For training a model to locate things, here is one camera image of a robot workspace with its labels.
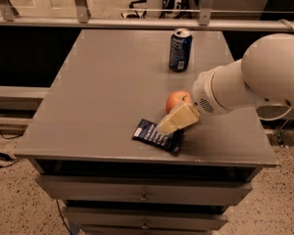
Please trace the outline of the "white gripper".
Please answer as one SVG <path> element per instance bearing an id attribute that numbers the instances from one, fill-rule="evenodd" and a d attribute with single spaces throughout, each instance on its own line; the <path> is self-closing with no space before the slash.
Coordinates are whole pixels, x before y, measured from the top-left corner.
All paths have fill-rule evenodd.
<path id="1" fill-rule="evenodd" d="M 213 91 L 213 78 L 216 70 L 202 71 L 193 82 L 191 96 L 198 111 L 205 116 L 219 116 L 228 113 L 216 99 Z M 200 113 L 196 107 L 184 101 L 179 102 L 157 125 L 156 130 L 162 135 L 169 135 L 177 130 L 196 123 Z"/>

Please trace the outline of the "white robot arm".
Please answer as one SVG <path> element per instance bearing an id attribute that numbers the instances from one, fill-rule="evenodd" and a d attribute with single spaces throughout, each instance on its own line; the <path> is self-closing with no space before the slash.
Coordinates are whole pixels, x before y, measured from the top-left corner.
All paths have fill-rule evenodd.
<path id="1" fill-rule="evenodd" d="M 294 35 L 276 33 L 254 42 L 243 58 L 202 71 L 184 96 L 158 123 L 168 135 L 197 122 L 201 116 L 280 104 L 294 110 Z"/>

